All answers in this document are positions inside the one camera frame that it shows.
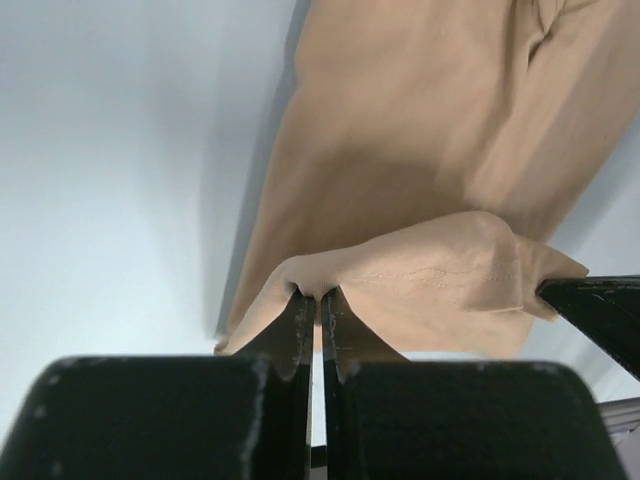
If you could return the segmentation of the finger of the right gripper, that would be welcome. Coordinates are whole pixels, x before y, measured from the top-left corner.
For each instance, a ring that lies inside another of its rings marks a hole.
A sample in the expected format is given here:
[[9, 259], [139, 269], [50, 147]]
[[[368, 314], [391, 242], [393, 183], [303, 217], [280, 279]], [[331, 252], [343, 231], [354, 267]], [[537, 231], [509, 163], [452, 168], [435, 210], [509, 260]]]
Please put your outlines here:
[[559, 315], [547, 357], [594, 388], [639, 386], [639, 277], [549, 279], [537, 297]]

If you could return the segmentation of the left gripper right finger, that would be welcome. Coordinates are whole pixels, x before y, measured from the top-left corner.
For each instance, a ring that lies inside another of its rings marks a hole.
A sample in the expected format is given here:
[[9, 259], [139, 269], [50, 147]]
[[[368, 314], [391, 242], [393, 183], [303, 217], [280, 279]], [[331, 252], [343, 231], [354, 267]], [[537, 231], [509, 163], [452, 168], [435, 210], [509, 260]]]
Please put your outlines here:
[[321, 302], [332, 479], [622, 479], [597, 405], [566, 366], [410, 361]]

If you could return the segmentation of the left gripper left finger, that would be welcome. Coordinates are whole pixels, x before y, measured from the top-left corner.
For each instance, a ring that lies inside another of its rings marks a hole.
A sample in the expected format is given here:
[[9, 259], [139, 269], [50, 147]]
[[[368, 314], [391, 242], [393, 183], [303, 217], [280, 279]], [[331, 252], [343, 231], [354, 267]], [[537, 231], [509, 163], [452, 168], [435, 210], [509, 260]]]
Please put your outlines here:
[[37, 377], [5, 479], [306, 479], [315, 303], [229, 356], [89, 356]]

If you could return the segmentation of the beige t-shirt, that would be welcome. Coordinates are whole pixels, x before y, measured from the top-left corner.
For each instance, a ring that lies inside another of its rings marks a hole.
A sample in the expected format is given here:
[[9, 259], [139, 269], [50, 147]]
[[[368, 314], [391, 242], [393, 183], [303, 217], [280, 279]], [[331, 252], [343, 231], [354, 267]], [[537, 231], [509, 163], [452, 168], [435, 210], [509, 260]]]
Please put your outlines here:
[[217, 351], [340, 288], [402, 352], [516, 356], [639, 109], [635, 1], [315, 1]]

